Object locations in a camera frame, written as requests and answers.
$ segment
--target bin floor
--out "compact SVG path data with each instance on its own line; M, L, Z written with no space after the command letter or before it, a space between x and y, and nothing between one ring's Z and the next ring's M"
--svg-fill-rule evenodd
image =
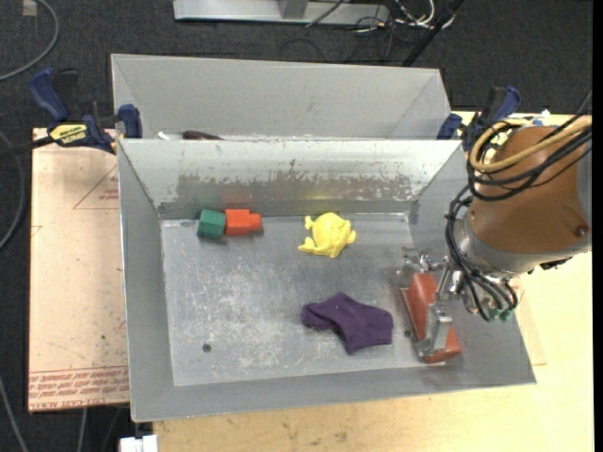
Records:
M398 290L406 215L356 214L337 258L298 250L304 216L264 218L261 232L213 241L197 221L161 224L175 386L427 366L416 356ZM391 345L348 355L333 331L303 326L303 305L344 292L394 317Z

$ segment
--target cardboard sheet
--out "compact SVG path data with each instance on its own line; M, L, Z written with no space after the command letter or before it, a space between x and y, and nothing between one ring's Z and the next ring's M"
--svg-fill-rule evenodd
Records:
M128 402L116 156L37 149L31 206L28 409Z

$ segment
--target orange block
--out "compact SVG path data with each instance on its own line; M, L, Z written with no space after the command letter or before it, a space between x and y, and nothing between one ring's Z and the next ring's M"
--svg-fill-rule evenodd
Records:
M251 213L249 209L227 209L226 225L224 234L248 234L262 227L262 217L257 213Z

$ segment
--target purple cloth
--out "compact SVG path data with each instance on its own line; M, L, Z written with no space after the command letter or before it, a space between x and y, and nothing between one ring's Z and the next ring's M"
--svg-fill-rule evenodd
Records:
M305 305L301 322L319 331L341 331L349 354L361 348L392 343L392 315L381 308L359 303L345 293Z

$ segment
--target yellow clamp label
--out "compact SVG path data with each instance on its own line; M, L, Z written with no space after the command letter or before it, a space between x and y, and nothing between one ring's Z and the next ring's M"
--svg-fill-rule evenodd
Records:
M86 125L81 123L61 124L50 131L56 142L67 145L86 138Z

